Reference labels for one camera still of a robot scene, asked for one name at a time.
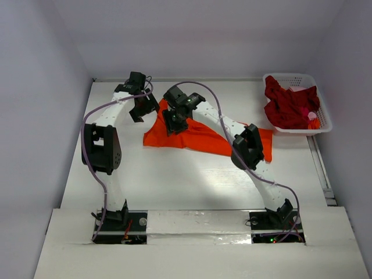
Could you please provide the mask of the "orange t-shirt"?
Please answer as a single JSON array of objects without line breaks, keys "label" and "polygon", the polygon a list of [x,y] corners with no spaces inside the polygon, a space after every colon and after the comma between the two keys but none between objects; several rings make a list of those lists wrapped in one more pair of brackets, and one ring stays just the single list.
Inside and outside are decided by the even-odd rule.
[{"label": "orange t-shirt", "polygon": [[144,134],[143,146],[156,148],[191,149],[215,155],[230,156],[231,146],[227,140],[206,125],[187,119],[188,128],[179,134],[169,134],[163,112],[168,108],[176,108],[182,102],[163,98],[159,102],[160,111],[152,128]]}]

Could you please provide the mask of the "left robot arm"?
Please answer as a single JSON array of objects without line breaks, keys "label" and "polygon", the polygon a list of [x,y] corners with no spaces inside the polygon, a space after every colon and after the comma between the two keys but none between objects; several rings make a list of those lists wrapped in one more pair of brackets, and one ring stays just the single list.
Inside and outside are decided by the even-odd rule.
[{"label": "left robot arm", "polygon": [[127,116],[140,123],[145,115],[159,111],[152,90],[150,77],[132,71],[129,78],[115,88],[112,100],[83,120],[82,161],[103,189],[102,211],[95,216],[102,227],[121,230],[128,225],[127,201],[115,172],[123,158],[117,128]]}]

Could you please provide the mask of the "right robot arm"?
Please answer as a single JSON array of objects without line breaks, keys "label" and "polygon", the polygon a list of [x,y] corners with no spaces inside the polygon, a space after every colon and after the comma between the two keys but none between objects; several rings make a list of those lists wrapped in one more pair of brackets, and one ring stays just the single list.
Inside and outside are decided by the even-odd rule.
[{"label": "right robot arm", "polygon": [[220,102],[212,106],[205,97],[194,92],[186,95],[178,84],[170,87],[163,95],[167,109],[162,112],[167,135],[180,134],[188,128],[188,120],[202,123],[227,140],[231,147],[231,161],[252,180],[262,197],[266,219],[274,228],[284,226],[293,211],[290,200],[280,190],[264,159],[263,144],[258,128],[246,125],[224,115]]}]

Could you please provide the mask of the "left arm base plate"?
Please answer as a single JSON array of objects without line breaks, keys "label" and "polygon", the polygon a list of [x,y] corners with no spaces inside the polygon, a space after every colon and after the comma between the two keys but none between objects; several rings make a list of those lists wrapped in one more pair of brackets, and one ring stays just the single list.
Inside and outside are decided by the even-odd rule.
[{"label": "left arm base plate", "polygon": [[147,218],[147,211],[129,211],[126,225],[105,219],[93,243],[145,245],[147,243]]}]

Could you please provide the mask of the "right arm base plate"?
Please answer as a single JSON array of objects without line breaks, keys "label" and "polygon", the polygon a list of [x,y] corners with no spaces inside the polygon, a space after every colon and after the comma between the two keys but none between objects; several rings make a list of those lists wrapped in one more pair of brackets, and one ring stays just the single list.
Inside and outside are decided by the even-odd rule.
[{"label": "right arm base plate", "polygon": [[266,211],[249,212],[245,225],[251,229],[253,244],[305,243],[301,218],[294,210],[282,224],[274,224],[269,220]]}]

